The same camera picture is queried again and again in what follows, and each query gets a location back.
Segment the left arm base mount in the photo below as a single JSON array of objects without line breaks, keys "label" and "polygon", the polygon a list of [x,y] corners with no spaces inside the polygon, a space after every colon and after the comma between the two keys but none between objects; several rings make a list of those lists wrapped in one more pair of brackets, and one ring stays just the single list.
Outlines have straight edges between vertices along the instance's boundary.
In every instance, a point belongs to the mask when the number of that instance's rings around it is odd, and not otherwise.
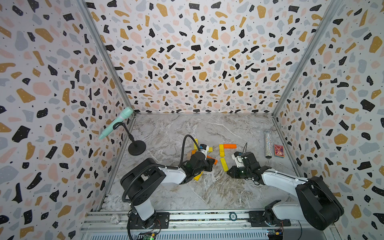
[{"label": "left arm base mount", "polygon": [[131,213],[127,223],[129,230],[168,229],[170,223],[169,212],[155,212],[147,220],[142,220],[139,214]]}]

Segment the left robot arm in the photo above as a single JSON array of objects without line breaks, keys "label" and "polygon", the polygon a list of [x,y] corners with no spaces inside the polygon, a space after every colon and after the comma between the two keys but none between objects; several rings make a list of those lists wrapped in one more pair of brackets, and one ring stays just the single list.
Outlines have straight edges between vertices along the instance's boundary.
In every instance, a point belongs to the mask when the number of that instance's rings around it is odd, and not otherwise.
[{"label": "left robot arm", "polygon": [[216,164],[217,160],[208,157],[204,150],[195,152],[178,167],[156,163],[152,158],[145,159],[121,179],[122,202],[129,204],[142,221],[152,219],[156,211],[150,197],[161,184],[187,184],[202,172],[211,172]]}]

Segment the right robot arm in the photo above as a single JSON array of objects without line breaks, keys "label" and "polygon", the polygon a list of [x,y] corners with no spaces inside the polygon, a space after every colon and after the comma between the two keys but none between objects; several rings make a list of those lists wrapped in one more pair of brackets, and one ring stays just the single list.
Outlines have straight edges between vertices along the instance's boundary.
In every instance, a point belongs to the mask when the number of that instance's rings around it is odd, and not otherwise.
[{"label": "right robot arm", "polygon": [[256,218],[260,223],[274,227],[283,220],[304,221],[323,231],[345,213],[343,206],[319,177],[302,178],[261,166],[251,152],[235,152],[232,158],[236,166],[227,171],[231,178],[274,187],[295,198],[292,203],[275,200],[265,206],[262,216]]}]

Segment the orange block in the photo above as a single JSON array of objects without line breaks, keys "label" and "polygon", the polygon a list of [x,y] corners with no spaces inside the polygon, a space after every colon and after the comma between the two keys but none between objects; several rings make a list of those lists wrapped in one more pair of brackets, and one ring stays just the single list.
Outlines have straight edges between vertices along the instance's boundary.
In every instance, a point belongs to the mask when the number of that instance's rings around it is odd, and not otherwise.
[{"label": "orange block", "polygon": [[224,149],[236,149],[237,145],[236,144],[223,144]]}]

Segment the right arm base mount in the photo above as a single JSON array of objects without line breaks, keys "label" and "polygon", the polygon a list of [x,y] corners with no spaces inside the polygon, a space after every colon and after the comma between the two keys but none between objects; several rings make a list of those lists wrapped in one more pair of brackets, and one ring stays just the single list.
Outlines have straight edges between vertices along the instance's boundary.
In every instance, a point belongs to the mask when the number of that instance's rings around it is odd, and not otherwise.
[{"label": "right arm base mount", "polygon": [[290,227],[290,220],[279,220],[271,211],[250,211],[248,222],[252,227]]}]

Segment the orange block diagonal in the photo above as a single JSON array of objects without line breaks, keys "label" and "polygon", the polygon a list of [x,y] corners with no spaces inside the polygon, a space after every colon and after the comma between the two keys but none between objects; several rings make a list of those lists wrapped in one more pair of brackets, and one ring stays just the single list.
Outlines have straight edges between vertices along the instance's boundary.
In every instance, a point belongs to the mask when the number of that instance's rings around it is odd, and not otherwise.
[{"label": "orange block diagonal", "polygon": [[208,156],[208,158],[210,158],[210,159],[212,159],[212,161],[214,161],[214,165],[217,165],[218,160],[216,160],[216,159],[214,159],[214,158],[212,158],[212,157],[209,157],[209,156]]}]

